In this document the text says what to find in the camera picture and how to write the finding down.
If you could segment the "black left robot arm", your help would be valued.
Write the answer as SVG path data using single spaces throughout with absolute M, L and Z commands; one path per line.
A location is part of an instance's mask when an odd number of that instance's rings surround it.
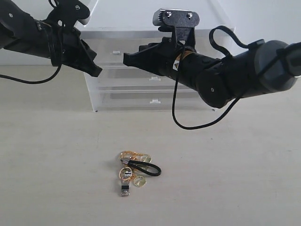
M 77 22 L 86 25 L 90 9 L 79 0 L 56 0 L 46 19 L 38 20 L 13 1 L 0 2 L 0 47 L 8 51 L 47 58 L 51 65 L 77 69 L 98 77 L 97 53 L 81 39 Z

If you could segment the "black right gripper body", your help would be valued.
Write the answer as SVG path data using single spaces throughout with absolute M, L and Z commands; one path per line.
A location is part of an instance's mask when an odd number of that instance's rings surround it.
M 165 45 L 161 49 L 162 57 L 164 60 L 163 66 L 161 66 L 160 71 L 167 77 L 170 74 L 174 74 L 177 71 L 173 69 L 173 64 L 177 60 L 180 60 L 181 54 L 184 51 L 190 51 L 195 53 L 194 47 L 185 46 L 182 42 L 178 42 L 175 46 L 170 42 L 170 37 L 164 37 L 161 40 Z

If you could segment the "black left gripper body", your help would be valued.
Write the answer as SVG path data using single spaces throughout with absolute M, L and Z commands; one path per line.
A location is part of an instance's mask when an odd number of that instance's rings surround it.
M 53 66 L 65 65 L 70 67 L 79 61 L 80 32 L 76 28 L 68 32 L 48 20 L 38 21 L 39 39 L 37 41 L 37 56 L 47 58 Z

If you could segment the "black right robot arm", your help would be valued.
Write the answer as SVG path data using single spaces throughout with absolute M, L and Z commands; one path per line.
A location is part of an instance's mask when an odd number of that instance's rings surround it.
M 237 97 L 291 89 L 301 75 L 301 45 L 279 40 L 254 42 L 239 55 L 218 59 L 190 47 L 172 49 L 161 42 L 125 53 L 123 63 L 178 81 L 198 92 L 207 105 L 223 108 Z

